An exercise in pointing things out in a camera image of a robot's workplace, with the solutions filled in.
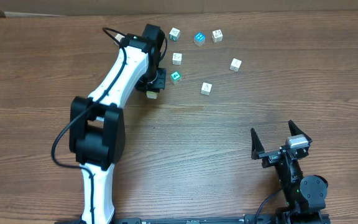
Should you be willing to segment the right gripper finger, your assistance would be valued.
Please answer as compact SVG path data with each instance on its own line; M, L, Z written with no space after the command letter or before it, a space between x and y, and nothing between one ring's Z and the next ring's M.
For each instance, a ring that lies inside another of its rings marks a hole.
M260 155L263 154L265 150L254 128L250 130L250 133L252 140L251 158L257 160L260 159Z
M308 140L309 143L312 143L312 139L307 134L305 134L292 120L288 121L288 127L292 136L302 134Z

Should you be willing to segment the yellow top wooden block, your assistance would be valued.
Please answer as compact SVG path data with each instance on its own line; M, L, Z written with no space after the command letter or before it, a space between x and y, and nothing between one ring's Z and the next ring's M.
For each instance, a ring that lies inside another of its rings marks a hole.
M158 93L154 92L154 91L147 91L146 95L147 95L147 98L154 99L154 100L157 99L157 97L158 97Z

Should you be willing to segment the green top wooden block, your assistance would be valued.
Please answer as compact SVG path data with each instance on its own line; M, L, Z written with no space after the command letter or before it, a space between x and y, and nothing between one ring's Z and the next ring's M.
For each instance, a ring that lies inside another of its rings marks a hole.
M176 85L179 81L181 81L181 79L182 79L182 75L178 71L175 71L170 75L170 80L174 85Z

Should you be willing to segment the green L wooden block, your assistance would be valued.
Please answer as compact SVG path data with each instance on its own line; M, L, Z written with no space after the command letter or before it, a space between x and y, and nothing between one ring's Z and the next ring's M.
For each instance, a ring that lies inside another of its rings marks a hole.
M173 53L172 64L181 65L182 63L182 54L181 53Z

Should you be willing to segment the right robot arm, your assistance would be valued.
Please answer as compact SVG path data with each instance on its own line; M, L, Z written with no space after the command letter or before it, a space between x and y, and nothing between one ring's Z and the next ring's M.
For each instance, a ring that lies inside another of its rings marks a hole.
M275 168L280 188L261 203L254 215L245 215L245 223L325 224L331 222L328 214L321 213L326 208L328 181L320 175L304 176L299 165L299 160L309 155L308 150L313 140L292 120L289 120L288 127L291 136L278 150L271 152L265 152L255 129L250 130L251 158L260 159L263 168ZM276 209L274 214L261 214L265 204L280 192L283 192L287 206Z

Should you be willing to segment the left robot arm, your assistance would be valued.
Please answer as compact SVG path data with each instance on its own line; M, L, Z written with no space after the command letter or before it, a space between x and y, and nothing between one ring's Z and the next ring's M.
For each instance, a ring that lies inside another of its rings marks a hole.
M123 35L117 44L117 59L103 82L71 103L69 150L79 163L85 190L79 223L113 221L112 175L126 143L124 106L133 90L156 96L165 88L166 69L159 63L167 38L159 26L147 24L141 35Z

